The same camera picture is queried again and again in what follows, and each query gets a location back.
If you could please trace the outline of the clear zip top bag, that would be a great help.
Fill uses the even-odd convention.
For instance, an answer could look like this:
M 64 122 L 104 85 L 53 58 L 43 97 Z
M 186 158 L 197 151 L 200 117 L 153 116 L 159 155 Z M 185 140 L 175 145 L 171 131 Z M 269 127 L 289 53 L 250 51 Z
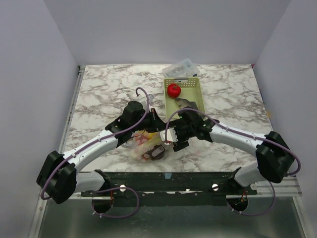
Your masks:
M 137 131 L 137 132 L 133 133 L 133 135 L 132 135 L 132 138 L 130 140 L 130 142 L 132 143 L 132 147 L 130 150 L 130 158 L 134 159 L 136 161 L 151 161 L 151 160 L 145 160 L 143 155 L 147 151 L 153 149 L 156 145 L 162 145 L 166 149 L 166 153 L 162 158 L 166 157 L 168 155 L 169 151 L 171 150 L 171 145 L 164 144 L 164 142 L 160 138 L 159 132 L 157 132 L 157 135 L 155 137 L 153 137 L 151 140 L 145 142 L 144 144 L 139 145 L 139 146 L 134 145 L 133 137 L 137 133 L 140 133 L 142 131 Z

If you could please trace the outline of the grey fake fish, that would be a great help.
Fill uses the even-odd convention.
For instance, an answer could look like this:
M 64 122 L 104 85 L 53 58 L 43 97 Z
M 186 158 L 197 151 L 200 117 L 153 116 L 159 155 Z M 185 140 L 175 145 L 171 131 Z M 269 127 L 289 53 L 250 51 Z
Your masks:
M 195 102 L 192 102 L 192 101 L 189 101 L 189 100 L 183 99 L 183 98 L 175 98 L 174 101 L 176 102 L 177 106 L 180 109 L 190 107 L 190 108 L 193 108 L 195 110 L 198 110 L 197 104 Z

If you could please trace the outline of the red fake apple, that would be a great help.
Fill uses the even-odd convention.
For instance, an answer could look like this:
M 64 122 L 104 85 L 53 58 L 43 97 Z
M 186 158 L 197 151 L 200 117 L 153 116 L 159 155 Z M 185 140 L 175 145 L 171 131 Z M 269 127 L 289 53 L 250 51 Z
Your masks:
M 170 98 L 177 98 L 180 96 L 181 94 L 181 87 L 178 86 L 177 84 L 170 84 L 168 87 L 167 87 L 167 94 Z

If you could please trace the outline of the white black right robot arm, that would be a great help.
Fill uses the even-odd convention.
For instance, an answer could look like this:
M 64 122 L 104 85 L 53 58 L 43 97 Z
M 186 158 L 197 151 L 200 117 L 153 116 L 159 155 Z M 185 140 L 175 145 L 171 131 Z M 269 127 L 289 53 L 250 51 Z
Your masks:
M 290 175 L 288 171 L 294 161 L 298 160 L 282 136 L 275 131 L 267 134 L 243 131 L 220 123 L 191 107 L 179 109 L 175 114 L 180 117 L 174 120 L 172 127 L 176 145 L 196 137 L 229 145 L 255 157 L 254 163 L 237 168 L 229 178 L 228 189 L 233 194 L 239 194 L 247 186 L 263 180 L 281 183 L 284 177 Z

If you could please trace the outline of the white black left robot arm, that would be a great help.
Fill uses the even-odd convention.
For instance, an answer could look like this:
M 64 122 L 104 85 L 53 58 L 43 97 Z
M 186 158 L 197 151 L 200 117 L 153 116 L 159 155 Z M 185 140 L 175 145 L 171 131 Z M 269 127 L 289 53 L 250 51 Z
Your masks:
M 65 202 L 74 193 L 94 191 L 104 196 L 110 189 L 109 177 L 101 170 L 82 170 L 99 156 L 127 142 L 134 132 L 159 132 L 163 129 L 165 123 L 154 108 L 148 109 L 139 102 L 131 101 L 122 115 L 93 139 L 62 154 L 57 151 L 49 153 L 36 183 L 47 198 L 57 204 Z

